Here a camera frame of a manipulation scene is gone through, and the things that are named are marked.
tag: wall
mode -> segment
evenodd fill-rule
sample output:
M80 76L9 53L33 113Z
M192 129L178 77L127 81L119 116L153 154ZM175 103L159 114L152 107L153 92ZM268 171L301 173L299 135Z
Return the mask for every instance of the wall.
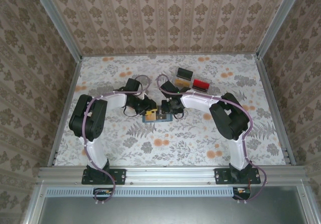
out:
M53 0L82 55L254 52L282 0Z
M0 223L28 207L74 68L39 0L0 0Z
M321 204L321 0L296 0L263 61L296 161Z

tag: grey panel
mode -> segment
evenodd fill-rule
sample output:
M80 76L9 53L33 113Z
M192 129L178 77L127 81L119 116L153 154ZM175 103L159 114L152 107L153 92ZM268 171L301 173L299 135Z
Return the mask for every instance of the grey panel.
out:
M115 197L95 204L88 197L46 198L40 223L307 223L296 187L267 187L254 201L230 197Z

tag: floral wallpaper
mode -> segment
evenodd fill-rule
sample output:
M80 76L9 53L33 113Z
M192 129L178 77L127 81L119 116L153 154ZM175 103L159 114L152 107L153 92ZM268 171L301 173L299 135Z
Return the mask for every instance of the floral wallpaper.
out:
M82 55L255 52L282 0L53 0Z
M298 164L321 204L321 0L296 0L264 56Z
M173 78L178 67L211 81L209 94L230 92L249 111L254 128L246 144L255 164L285 164L253 55L163 55L82 59L55 165L87 164L84 147L68 126L80 95L98 96L125 86L130 77L147 74L152 79L148 96L161 104L165 97L155 80L160 73ZM146 86L146 79L139 80ZM127 108L126 114L135 112ZM219 134L210 114L195 109L185 109L181 120L143 123L142 116L126 117L122 108L116 108L106 114L99 140L112 166L208 166L230 161L229 141Z
M28 207L74 68L39 0L0 0L0 223Z

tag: black mounting plate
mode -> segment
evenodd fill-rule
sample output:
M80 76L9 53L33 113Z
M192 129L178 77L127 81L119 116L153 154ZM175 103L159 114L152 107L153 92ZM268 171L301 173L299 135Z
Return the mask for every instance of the black mounting plate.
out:
M87 169L84 170L82 175L81 183L83 185L112 185L112 181L110 178L107 178L106 181L95 181L91 180L88 177ZM113 177L116 182L116 185L124 185L126 181L126 169L109 169L108 173Z
M230 168L217 168L214 169L214 176L215 176L215 182L217 185L226 185L226 184L249 184L249 179L251 181L251 184L260 184L261 178L260 175L256 177L257 174L259 174L258 169L251 168L247 174L248 178L245 178L243 181L236 182L231 176L231 169Z

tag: floral tablecloth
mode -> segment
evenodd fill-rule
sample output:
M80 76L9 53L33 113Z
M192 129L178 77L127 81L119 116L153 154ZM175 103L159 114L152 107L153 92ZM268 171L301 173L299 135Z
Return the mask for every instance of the floral tablecloth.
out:
M82 144L68 127L80 95L104 94L125 86L129 77L146 74L153 80L148 96L160 104L165 97L155 79L160 73L174 76L178 67L211 80L210 94L234 94L249 111L254 128L246 145L255 164L285 164L253 55L162 55L82 59L55 165L87 164ZM230 159L228 140L219 134L212 117L194 109L186 109L181 120L148 124L141 116L126 117L123 109L114 109L106 114L100 137L112 166L227 165Z

